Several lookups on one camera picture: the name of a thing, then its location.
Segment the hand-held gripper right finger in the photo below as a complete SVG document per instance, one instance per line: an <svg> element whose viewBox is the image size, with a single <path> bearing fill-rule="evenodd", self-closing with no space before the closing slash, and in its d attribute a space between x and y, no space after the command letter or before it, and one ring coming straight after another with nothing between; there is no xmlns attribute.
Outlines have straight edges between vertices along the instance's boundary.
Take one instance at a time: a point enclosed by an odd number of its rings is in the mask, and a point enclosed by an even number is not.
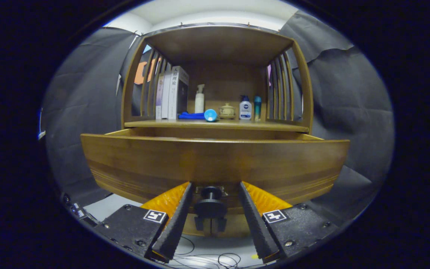
<svg viewBox="0 0 430 269"><path fill-rule="evenodd" d="M256 253L264 263L300 258L339 228L306 203L288 204L247 182L239 184L239 199Z"/></svg>

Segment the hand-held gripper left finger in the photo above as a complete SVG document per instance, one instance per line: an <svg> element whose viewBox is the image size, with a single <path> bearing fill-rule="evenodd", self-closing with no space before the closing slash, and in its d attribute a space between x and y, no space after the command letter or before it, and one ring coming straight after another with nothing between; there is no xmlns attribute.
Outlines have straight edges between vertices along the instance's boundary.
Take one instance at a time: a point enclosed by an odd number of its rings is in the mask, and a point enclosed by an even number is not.
<svg viewBox="0 0 430 269"><path fill-rule="evenodd" d="M94 231L137 256L168 263L180 241L193 188L186 182L142 206L125 204L98 223Z"/></svg>

